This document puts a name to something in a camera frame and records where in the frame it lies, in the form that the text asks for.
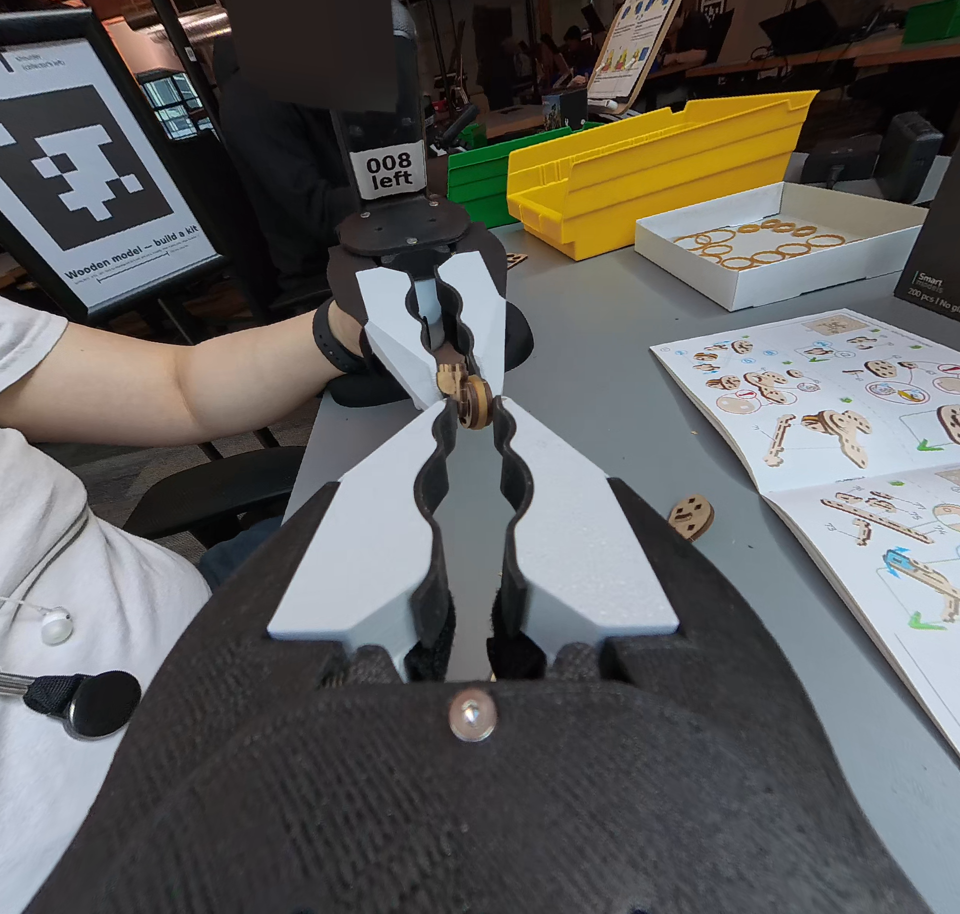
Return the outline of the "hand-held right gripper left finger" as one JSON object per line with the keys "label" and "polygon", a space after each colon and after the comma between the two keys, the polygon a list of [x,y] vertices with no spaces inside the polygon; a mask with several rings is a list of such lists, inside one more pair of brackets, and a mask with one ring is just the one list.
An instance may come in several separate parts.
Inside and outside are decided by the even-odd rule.
{"label": "hand-held right gripper left finger", "polygon": [[450,586],[433,514],[457,426],[454,404],[433,404],[319,491],[328,505],[270,619],[274,640],[379,646],[402,681],[436,678],[421,668],[442,640]]}

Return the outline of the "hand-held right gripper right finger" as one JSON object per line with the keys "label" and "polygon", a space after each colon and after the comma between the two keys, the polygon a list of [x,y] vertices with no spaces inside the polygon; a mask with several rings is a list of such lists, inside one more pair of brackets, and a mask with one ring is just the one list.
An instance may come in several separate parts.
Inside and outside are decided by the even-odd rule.
{"label": "hand-held right gripper right finger", "polygon": [[679,619],[621,504],[636,494],[512,399],[496,399],[492,419],[514,510],[491,614],[496,680],[542,677],[569,644],[674,635]]}

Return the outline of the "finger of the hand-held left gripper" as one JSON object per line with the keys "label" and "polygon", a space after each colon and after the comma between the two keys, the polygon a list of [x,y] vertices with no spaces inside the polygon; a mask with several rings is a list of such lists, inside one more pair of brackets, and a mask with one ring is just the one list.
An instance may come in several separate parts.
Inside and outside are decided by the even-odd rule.
{"label": "finger of the hand-held left gripper", "polygon": [[477,251],[457,253],[438,266],[441,308],[452,315],[456,344],[471,372],[494,397],[503,390],[506,300]]}
{"label": "finger of the hand-held left gripper", "polygon": [[390,268],[358,271],[356,280],[366,309],[366,340],[380,362],[419,410],[445,397],[437,383],[438,365],[420,318],[407,307],[410,277]]}

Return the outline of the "small wooden gear assembly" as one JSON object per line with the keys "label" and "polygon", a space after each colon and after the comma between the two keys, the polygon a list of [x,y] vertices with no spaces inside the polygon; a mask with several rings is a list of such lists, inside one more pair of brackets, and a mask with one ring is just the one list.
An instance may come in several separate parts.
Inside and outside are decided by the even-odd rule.
{"label": "small wooden gear assembly", "polygon": [[436,380],[438,391],[456,404],[462,427],[486,428],[494,401],[486,380],[471,374],[462,362],[439,364]]}

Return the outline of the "person's left forearm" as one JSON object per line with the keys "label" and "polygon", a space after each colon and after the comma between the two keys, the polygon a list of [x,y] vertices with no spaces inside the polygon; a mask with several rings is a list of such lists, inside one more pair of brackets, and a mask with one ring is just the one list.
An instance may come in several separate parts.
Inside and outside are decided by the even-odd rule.
{"label": "person's left forearm", "polygon": [[340,375],[310,313],[196,346],[69,324],[2,394],[1,421],[32,442],[196,445],[266,428]]}

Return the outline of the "black wristband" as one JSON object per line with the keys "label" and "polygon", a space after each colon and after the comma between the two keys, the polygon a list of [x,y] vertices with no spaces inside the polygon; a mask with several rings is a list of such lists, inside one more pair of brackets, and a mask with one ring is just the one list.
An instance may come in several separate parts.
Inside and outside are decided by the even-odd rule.
{"label": "black wristband", "polygon": [[330,308],[333,298],[327,297],[315,311],[312,331],[314,341],[326,360],[345,375],[366,374],[369,368],[366,359],[356,354],[337,338],[330,325]]}

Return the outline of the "green plastic bin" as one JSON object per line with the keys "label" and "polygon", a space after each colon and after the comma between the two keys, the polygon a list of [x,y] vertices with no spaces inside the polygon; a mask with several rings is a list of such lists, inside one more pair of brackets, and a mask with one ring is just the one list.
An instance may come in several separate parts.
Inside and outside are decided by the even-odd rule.
{"label": "green plastic bin", "polygon": [[901,44],[927,44],[959,37],[959,1],[934,0],[909,8]]}
{"label": "green plastic bin", "polygon": [[514,223],[516,219],[510,214],[507,204],[510,154],[531,145],[563,138],[573,132],[568,126],[541,131],[525,138],[501,141],[449,156],[447,200],[464,207],[471,221],[483,223],[489,229]]}

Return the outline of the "black office chair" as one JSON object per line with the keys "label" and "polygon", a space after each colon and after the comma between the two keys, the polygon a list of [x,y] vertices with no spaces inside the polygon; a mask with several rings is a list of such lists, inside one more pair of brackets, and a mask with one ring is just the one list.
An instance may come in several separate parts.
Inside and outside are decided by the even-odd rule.
{"label": "black office chair", "polygon": [[138,501],[123,528],[149,540],[188,532],[212,548],[283,514],[305,452],[281,446],[238,453],[165,477]]}

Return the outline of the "open instruction booklet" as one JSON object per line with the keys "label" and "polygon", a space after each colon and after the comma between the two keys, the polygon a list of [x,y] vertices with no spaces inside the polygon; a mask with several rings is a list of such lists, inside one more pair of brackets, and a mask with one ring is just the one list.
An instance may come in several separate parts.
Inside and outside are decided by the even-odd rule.
{"label": "open instruction booklet", "polygon": [[651,353],[958,750],[958,352],[839,309]]}

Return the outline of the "white cardboard box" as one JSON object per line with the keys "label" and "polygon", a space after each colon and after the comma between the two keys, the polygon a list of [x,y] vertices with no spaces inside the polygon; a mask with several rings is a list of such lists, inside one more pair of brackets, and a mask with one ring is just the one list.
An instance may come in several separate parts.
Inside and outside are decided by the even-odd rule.
{"label": "white cardboard box", "polygon": [[[826,188],[781,182],[638,220],[634,248],[721,307],[734,311],[787,300],[837,284],[900,273],[928,210]],[[817,225],[857,243],[734,272],[673,243],[673,238],[771,216]]]}

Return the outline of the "group of wooden rings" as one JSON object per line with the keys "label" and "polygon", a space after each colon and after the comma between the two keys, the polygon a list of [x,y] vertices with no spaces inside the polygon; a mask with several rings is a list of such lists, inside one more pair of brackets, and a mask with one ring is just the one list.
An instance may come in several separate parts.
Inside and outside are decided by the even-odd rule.
{"label": "group of wooden rings", "polygon": [[781,260],[816,255],[858,240],[858,237],[844,236],[817,225],[775,215],[760,221],[676,236],[673,243],[726,270],[740,272]]}

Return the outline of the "framed marker sign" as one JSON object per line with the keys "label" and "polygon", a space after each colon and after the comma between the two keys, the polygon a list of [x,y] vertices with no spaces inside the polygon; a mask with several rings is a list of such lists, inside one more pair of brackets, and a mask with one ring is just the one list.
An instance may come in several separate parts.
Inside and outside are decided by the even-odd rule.
{"label": "framed marker sign", "polygon": [[2,244],[80,323],[228,261],[90,9],[1,17]]}

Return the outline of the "person's white shirt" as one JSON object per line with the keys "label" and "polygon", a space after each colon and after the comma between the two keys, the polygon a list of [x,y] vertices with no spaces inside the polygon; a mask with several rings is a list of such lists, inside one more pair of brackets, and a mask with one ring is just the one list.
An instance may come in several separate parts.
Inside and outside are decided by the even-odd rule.
{"label": "person's white shirt", "polygon": [[[180,555],[95,516],[78,477],[20,431],[2,428],[1,442],[1,594],[74,620],[66,643],[47,646],[36,611],[2,602],[2,670],[119,669],[146,689],[208,585]],[[1,907],[21,912],[84,823],[125,730],[78,740],[22,700],[1,708]]]}

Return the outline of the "white earbud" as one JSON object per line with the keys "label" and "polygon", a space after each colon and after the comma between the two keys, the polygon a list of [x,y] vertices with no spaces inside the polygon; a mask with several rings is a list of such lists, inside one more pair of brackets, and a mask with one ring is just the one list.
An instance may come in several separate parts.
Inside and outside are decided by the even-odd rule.
{"label": "white earbud", "polygon": [[40,637],[42,644],[58,646],[66,643],[74,632],[74,620],[65,607],[50,608],[44,605],[31,603],[25,598],[2,596],[1,602],[10,603],[16,607],[26,607],[40,615]]}

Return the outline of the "instruction sheet board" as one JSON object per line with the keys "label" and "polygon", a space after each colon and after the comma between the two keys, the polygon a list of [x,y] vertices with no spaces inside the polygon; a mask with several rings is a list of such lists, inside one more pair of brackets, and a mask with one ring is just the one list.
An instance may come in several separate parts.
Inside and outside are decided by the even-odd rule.
{"label": "instruction sheet board", "polygon": [[635,103],[682,0],[624,0],[587,89],[590,116],[622,116]]}

